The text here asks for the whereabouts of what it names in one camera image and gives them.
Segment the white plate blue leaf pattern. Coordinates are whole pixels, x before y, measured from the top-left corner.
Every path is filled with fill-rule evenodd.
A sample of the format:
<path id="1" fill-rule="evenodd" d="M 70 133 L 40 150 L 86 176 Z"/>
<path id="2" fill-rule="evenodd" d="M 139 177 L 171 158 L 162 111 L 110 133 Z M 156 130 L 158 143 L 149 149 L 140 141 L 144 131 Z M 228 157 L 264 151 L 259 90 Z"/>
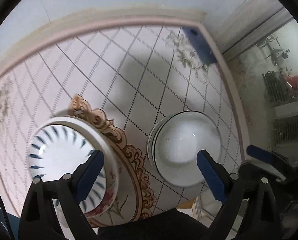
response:
<path id="1" fill-rule="evenodd" d="M 33 179 L 58 180 L 72 174 L 94 150 L 100 150 L 80 132 L 65 125 L 47 125 L 39 129 L 29 142 L 29 170 Z"/>

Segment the white bowl red flowers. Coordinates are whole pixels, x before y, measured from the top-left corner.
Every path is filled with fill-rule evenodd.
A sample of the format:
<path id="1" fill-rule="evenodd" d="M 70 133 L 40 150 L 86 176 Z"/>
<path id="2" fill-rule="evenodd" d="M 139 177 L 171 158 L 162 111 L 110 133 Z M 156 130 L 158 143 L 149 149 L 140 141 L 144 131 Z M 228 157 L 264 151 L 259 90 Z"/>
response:
<path id="1" fill-rule="evenodd" d="M 100 132 L 86 121 L 70 116 L 51 118 L 42 124 L 36 132 L 45 126 L 52 124 L 65 125 L 73 128 L 89 139 L 92 144 L 97 142 L 100 145 L 100 151 L 102 151 L 105 157 L 105 163 L 89 192 L 88 197 L 80 202 L 80 208 L 85 214 L 94 213 L 97 215 L 104 213 L 110 208 L 112 202 L 115 200 L 119 185 L 119 168 L 109 143 L 104 139 Z"/>

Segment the black radiator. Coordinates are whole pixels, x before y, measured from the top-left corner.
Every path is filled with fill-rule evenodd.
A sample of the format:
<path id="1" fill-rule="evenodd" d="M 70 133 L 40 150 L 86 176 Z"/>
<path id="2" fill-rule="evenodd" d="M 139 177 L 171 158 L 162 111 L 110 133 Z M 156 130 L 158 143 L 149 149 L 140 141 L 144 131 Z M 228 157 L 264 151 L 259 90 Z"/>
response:
<path id="1" fill-rule="evenodd" d="M 270 103 L 277 106 L 298 101 L 298 91 L 293 89 L 280 72 L 268 71 L 262 76 Z"/>

